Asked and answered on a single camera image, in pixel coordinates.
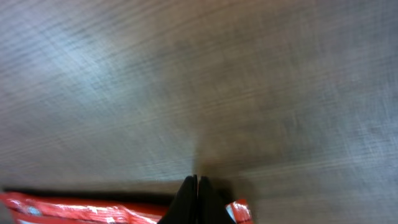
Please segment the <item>red snack bar wrapper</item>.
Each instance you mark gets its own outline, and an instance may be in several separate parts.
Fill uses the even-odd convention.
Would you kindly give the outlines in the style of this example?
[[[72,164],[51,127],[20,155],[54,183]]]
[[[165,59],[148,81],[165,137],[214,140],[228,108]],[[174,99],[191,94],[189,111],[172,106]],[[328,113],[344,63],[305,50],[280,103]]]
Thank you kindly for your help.
[[[94,224],[157,223],[169,209],[149,203],[122,203],[73,197],[38,197],[17,192],[1,194],[15,223]]]

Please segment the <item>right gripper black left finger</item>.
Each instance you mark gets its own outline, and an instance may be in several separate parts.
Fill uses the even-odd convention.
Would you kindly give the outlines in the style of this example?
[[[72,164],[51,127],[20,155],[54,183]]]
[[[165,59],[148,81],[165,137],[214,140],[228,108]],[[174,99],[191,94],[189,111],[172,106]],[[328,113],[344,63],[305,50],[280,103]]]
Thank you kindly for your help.
[[[198,179],[185,178],[166,214],[158,224],[195,224],[197,220]]]

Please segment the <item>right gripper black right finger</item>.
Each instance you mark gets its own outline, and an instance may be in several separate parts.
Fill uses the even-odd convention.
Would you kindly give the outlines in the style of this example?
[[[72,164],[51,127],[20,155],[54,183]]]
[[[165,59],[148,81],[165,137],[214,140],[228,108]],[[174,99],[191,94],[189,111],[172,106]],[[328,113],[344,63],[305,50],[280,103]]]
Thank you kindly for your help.
[[[202,176],[198,183],[197,210],[199,224],[235,224],[225,209],[220,195],[205,176]]]

